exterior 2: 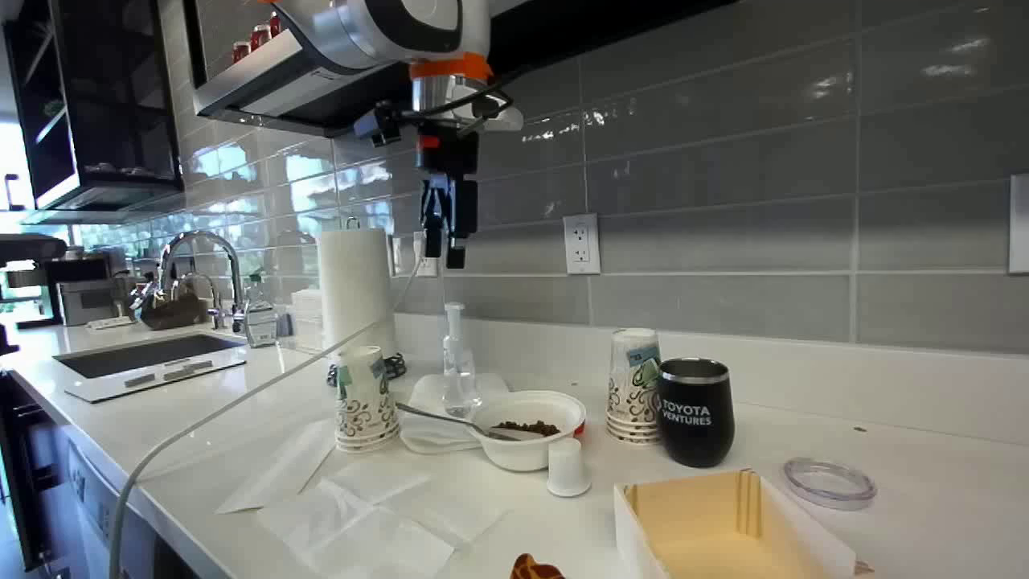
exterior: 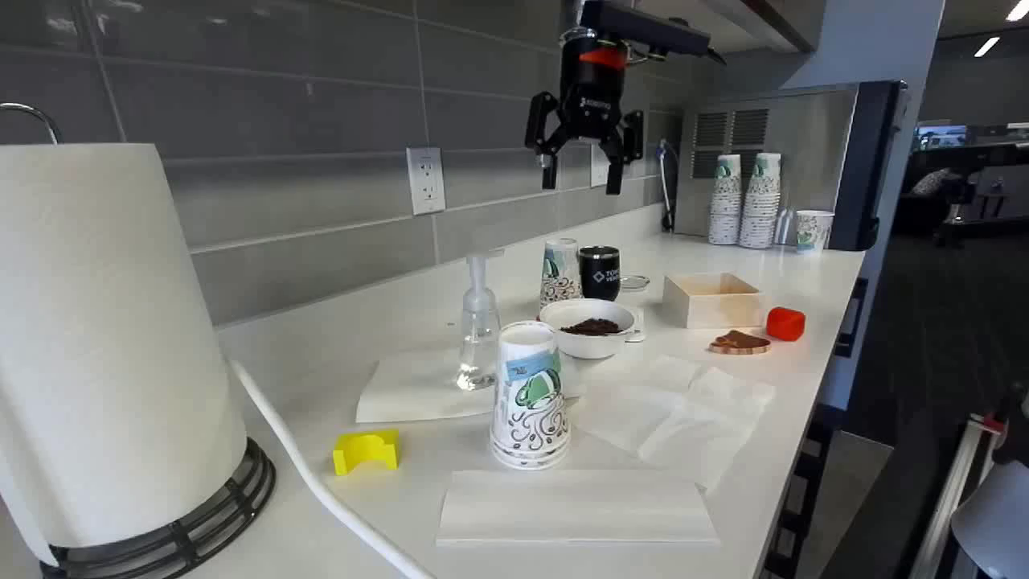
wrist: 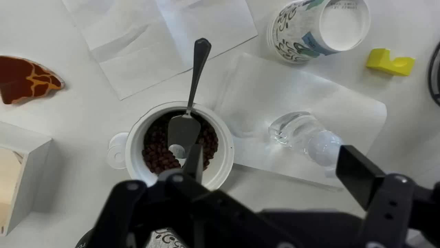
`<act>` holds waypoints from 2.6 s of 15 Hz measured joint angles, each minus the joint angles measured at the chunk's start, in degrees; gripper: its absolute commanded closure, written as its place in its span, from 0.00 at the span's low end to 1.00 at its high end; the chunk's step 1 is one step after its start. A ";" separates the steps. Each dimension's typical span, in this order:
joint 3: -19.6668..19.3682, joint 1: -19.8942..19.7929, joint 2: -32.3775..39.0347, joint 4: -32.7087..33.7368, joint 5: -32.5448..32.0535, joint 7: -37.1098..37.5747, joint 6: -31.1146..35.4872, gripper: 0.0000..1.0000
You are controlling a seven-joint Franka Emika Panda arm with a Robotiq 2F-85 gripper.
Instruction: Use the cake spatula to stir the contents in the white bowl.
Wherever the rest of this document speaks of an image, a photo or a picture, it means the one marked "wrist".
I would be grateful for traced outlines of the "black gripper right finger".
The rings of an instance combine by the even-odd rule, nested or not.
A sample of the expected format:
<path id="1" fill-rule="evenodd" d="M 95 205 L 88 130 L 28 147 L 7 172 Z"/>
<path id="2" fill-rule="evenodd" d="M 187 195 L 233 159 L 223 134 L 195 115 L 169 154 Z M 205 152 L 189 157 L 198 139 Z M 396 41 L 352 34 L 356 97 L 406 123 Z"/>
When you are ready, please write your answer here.
<path id="1" fill-rule="evenodd" d="M 355 146 L 343 144 L 337 177 L 366 210 L 358 242 L 366 248 L 407 248 L 410 228 L 440 243 L 439 184 L 420 185 L 403 173 L 385 173 Z"/>

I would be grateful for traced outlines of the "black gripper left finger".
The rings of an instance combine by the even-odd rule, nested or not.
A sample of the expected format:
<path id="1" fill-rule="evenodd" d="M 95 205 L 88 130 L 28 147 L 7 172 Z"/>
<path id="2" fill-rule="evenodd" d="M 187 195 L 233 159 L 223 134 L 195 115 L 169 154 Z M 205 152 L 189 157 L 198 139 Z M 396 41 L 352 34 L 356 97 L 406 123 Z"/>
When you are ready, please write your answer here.
<path id="1" fill-rule="evenodd" d="M 116 184 L 91 230 L 91 248 L 145 248 L 158 228 L 171 228 L 186 245 L 202 248 L 202 220 L 191 203 L 204 191 L 204 148 L 195 144 L 182 169 L 164 170 L 154 185 Z"/>

